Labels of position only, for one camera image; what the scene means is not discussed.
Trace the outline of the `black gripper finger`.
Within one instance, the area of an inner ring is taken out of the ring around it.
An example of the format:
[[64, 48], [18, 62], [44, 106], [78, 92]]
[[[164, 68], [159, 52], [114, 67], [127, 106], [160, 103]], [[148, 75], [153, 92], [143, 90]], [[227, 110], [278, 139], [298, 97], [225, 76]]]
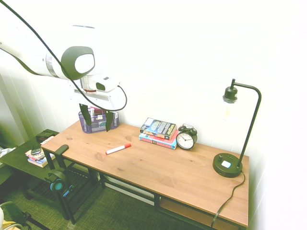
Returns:
[[89, 113], [89, 111], [88, 111], [88, 106], [80, 103], [80, 104], [79, 104], [79, 107], [80, 107], [81, 113], [82, 113], [82, 115], [83, 115], [83, 118], [84, 118], [84, 120], [86, 121], [86, 124], [87, 124], [88, 126], [91, 126], [92, 121], [91, 121], [90, 113]]
[[106, 116], [106, 132], [108, 132], [112, 127], [114, 113], [106, 110], [105, 116]]

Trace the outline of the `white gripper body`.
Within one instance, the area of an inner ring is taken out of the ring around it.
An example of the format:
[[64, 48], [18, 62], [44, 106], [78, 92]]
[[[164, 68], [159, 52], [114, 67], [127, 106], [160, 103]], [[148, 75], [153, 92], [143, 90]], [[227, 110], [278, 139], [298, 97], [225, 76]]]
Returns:
[[101, 107], [109, 111], [119, 111], [124, 109], [127, 105], [127, 96], [120, 86], [116, 86], [109, 92], [97, 90], [95, 93], [86, 93], [85, 90], [81, 88], [81, 84], [78, 81], [75, 81], [75, 83], [83, 95], [75, 85], [69, 81], [69, 96], [73, 102], [96, 108]]

